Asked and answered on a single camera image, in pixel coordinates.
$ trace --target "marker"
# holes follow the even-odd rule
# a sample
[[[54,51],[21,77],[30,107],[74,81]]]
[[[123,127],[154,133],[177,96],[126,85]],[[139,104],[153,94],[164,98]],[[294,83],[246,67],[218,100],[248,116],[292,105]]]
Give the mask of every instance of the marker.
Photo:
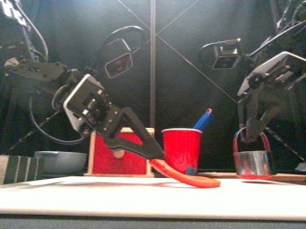
[[[194,129],[204,131],[212,121],[212,118],[213,118],[213,109],[209,108],[206,114],[198,119]]]

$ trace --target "white table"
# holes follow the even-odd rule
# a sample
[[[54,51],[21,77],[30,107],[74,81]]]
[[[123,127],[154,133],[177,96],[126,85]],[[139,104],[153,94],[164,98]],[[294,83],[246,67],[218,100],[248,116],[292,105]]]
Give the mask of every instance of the white table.
[[[200,189],[170,178],[73,176],[0,186],[0,214],[306,221],[306,186],[221,179]]]

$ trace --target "gray bowl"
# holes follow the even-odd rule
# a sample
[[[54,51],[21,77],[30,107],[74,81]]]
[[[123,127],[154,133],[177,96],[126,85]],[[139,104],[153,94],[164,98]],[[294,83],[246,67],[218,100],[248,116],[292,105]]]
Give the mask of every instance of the gray bowl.
[[[87,154],[62,151],[37,151],[35,157],[45,159],[46,174],[78,174],[86,166]]]

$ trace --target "wooden block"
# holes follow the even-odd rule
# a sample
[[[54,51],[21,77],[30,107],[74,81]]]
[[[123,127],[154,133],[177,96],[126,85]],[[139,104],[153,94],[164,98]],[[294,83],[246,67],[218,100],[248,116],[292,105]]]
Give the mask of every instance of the wooden block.
[[[154,128],[147,128],[154,136]],[[119,138],[142,144],[142,140],[133,132],[131,128],[123,128]],[[149,160],[127,150],[114,152],[105,140],[95,132],[91,135],[90,159],[87,174],[101,175],[149,175],[153,177],[153,171]]]

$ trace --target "red plastic cup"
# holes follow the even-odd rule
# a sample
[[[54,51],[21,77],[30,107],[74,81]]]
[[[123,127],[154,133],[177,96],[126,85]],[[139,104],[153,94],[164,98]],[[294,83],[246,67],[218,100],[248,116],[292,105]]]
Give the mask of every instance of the red plastic cup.
[[[165,161],[182,174],[196,175],[202,131],[189,128],[162,130]]]

